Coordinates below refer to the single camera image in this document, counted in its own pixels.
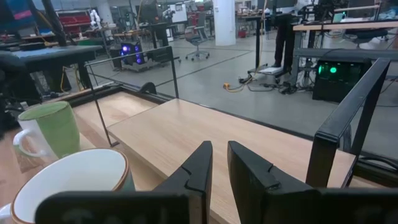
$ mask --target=gray floor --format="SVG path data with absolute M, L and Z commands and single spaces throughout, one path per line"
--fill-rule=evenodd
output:
M 274 62 L 275 33 L 264 38 L 262 43 L 262 63 Z M 325 101 L 312 100 L 310 92 L 282 95 L 277 90 L 268 92 L 251 92 L 247 88 L 239 93 L 229 93 L 223 89 L 223 83 L 238 85 L 238 77 L 246 77 L 247 70 L 254 68 L 255 38 L 237 39 L 236 45 L 215 46 L 211 40 L 200 46 L 210 53 L 208 60 L 185 60 L 185 55 L 195 50 L 195 47 L 184 40 L 171 42 L 175 56 L 180 56 L 182 62 L 176 61 L 175 68 L 178 77 L 180 97 L 189 101 L 214 107 L 219 110 L 238 114 L 278 127 L 290 129 L 299 133 L 313 136 L 322 122 L 336 108 L 336 104 Z M 331 44 L 333 47 L 354 49 L 355 45 L 347 41 Z M 392 64 L 388 75 L 397 75 L 397 64 Z M 171 66 L 157 67 L 146 72 L 134 73 L 130 71 L 114 72 L 110 63 L 93 67 L 94 73 L 115 80 L 141 86 L 145 82 L 153 82 L 161 93 L 174 95 Z M 74 80 L 74 73 L 68 73 L 70 80 Z M 256 87 L 267 77 L 258 76 Z M 99 84 L 108 82 L 102 78 Z M 379 105 L 398 105 L 398 83 L 393 83 L 381 96 Z M 397 131 L 398 119 L 395 115 L 398 107 L 378 106 L 373 116 L 371 127 L 364 145 L 365 151 L 371 151 L 398 159 Z M 358 116 L 352 125 L 356 129 Z

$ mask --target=mug handle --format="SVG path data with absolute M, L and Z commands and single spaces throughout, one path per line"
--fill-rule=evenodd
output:
M 32 157 L 42 157 L 42 156 L 46 156 L 47 153 L 45 153 L 45 151 L 41 150 L 38 153 L 31 153 L 28 152 L 24 149 L 24 147 L 22 146 L 22 140 L 24 137 L 26 137 L 28 134 L 32 133 L 31 130 L 29 129 L 24 129 L 20 132 L 18 132 L 18 134 L 15 135 L 14 140 L 12 142 L 12 144 L 14 145 L 15 150 L 27 155 L 27 156 L 32 156 Z
M 11 203 L 0 208 L 0 221 L 11 216 Z

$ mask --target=mug rim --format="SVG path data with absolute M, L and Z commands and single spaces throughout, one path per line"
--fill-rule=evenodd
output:
M 47 106 L 47 105 L 56 104 L 56 103 L 64 104 L 64 106 L 62 108 L 59 108 L 57 111 L 53 111 L 50 114 L 41 115 L 41 116 L 38 116 L 36 118 L 31 118 L 31 119 L 21 119 L 21 116 L 23 114 L 27 113 L 30 110 L 37 110 L 38 108 L 40 108 L 42 106 Z M 33 107 L 29 108 L 28 110 L 25 110 L 24 112 L 22 112 L 20 115 L 18 115 L 18 120 L 19 121 L 33 121 L 33 120 L 37 120 L 37 119 L 40 119 L 40 118 L 45 118 L 47 116 L 51 116 L 51 115 L 53 115 L 55 113 L 58 113 L 59 111 L 64 110 L 65 108 L 68 108 L 68 106 L 69 106 L 69 102 L 67 102 L 67 101 L 57 101 L 57 102 L 51 102 L 51 103 L 43 103 L 41 105 L 33 106 Z
M 126 155 L 124 155 L 123 152 L 116 151 L 116 150 L 114 150 L 114 149 L 107 149 L 107 148 L 100 148 L 100 147 L 91 148 L 91 149 L 84 149 L 84 150 L 82 150 L 82 151 L 80 151 L 80 152 L 75 152 L 75 153 L 73 153 L 73 154 L 70 154 L 70 155 L 68 155 L 68 156 L 65 156 L 65 157 L 63 157 L 63 158 L 61 158 L 61 159 L 59 159 L 59 160 L 57 160 L 57 161 L 51 163 L 51 164 L 48 165 L 47 167 L 44 167 L 44 169 L 50 167 L 51 165 L 57 163 L 58 161 L 61 161 L 61 160 L 64 159 L 64 158 L 67 158 L 67 157 L 72 156 L 72 155 L 74 155 L 74 154 L 81 153 L 81 152 L 85 152 L 85 151 L 91 151 L 91 150 L 95 150 L 95 149 L 106 149 L 106 150 L 110 150 L 110 151 L 117 152 L 117 153 L 119 153 L 120 155 L 122 155 L 122 158 L 124 159 L 124 171 L 123 171 L 122 176 L 120 177 L 120 180 L 116 183 L 116 185 L 112 188 L 111 191 L 120 190 L 121 187 L 123 186 L 123 184 L 125 183 L 126 179 L 127 179 L 127 175 L 128 175 L 128 173 L 129 173 L 129 169 L 130 169 L 130 168 L 129 168 L 129 162 L 128 162 L 128 160 L 127 160 Z M 15 197 L 14 197 L 14 199 L 13 199 L 12 202 L 11 202 L 11 209 L 10 209 L 11 211 L 10 211 L 10 213 L 11 213 L 12 219 L 13 219 L 16 223 L 22 223 L 22 224 L 35 224 L 34 222 L 26 222 L 26 221 L 21 220 L 20 218 L 18 218 L 18 216 L 16 215 L 16 213 L 15 213 L 15 211 L 14 211 L 14 205 L 15 205 L 15 200 L 17 199 L 17 196 L 19 195 L 19 192 L 25 187 L 25 185 L 26 185 L 27 183 L 29 183 L 30 180 L 32 180 L 36 175 L 38 175 L 39 173 L 41 173 L 44 169 L 40 170 L 37 174 L 35 174 L 32 178 L 30 178 L 26 183 L 24 183 L 24 185 L 18 190 L 18 193 L 15 194 Z

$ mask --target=monitor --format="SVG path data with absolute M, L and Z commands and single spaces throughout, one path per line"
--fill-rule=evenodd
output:
M 34 10 L 31 0 L 0 0 L 0 33 L 34 24 Z

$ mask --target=black pants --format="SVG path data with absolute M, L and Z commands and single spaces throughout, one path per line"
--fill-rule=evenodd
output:
M 275 48 L 275 64 L 282 64 L 282 57 L 285 46 L 284 70 L 291 68 L 293 63 L 294 32 L 293 25 L 289 21 L 281 21 L 278 25 Z

